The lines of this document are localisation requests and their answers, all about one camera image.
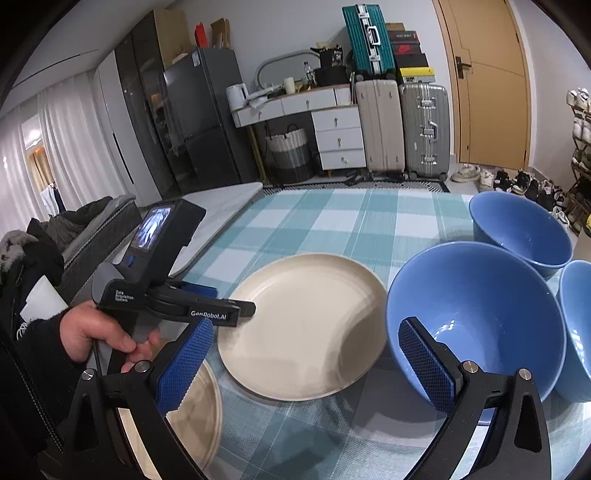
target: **dresser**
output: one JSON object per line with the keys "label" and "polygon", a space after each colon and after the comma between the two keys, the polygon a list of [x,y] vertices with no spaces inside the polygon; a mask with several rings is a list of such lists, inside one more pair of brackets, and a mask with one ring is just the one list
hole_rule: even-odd
{"label": "dresser", "polygon": [[259,157],[252,125],[302,112],[312,115],[323,170],[366,166],[359,109],[351,101],[349,85],[277,97],[258,107],[241,108],[232,113],[232,118],[237,128],[251,130],[252,148]]}

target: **wooden door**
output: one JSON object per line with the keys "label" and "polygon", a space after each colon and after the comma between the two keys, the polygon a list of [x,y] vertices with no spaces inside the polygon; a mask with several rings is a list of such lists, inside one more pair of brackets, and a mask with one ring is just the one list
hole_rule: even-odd
{"label": "wooden door", "polygon": [[525,168],[530,142],[529,79],[504,0],[434,0],[446,42],[458,161]]}

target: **white drawer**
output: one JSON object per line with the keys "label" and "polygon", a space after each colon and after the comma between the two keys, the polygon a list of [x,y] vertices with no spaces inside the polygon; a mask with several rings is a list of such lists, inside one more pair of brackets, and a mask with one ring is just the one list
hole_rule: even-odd
{"label": "white drawer", "polygon": [[346,87],[336,87],[335,97],[337,106],[351,105],[353,103],[351,101],[351,87],[348,85]]}
{"label": "white drawer", "polygon": [[316,142],[318,143],[319,152],[354,150],[363,148],[363,133],[361,133],[360,128],[316,132]]}
{"label": "white drawer", "polygon": [[322,170],[337,170],[339,168],[364,168],[365,150],[347,150],[342,152],[324,152],[320,154]]}
{"label": "white drawer", "polygon": [[317,132],[343,128],[361,128],[357,106],[312,112],[312,119],[314,120],[314,129]]}
{"label": "white drawer", "polygon": [[296,93],[283,97],[281,101],[286,115],[336,106],[335,91],[332,88]]}
{"label": "white drawer", "polygon": [[283,116],[283,104],[281,100],[272,100],[267,103],[263,103],[258,108],[243,108],[235,112],[240,120],[240,126],[255,124],[271,118],[277,118]]}

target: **silver suitcase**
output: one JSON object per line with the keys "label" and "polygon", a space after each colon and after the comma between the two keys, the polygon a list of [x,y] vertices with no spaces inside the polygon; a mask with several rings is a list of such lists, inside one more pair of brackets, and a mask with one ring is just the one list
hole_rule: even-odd
{"label": "silver suitcase", "polygon": [[432,83],[405,83],[400,86],[400,101],[409,178],[447,180],[450,127],[445,88]]}

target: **white curtain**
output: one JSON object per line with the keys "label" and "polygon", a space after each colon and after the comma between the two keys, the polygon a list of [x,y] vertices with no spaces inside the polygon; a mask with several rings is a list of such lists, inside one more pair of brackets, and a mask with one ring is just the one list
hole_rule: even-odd
{"label": "white curtain", "polygon": [[10,230],[25,231],[31,218],[48,219],[25,158],[21,113],[17,107],[0,121],[0,237]]}
{"label": "white curtain", "polygon": [[88,73],[37,96],[41,133],[67,210],[126,193],[99,122]]}

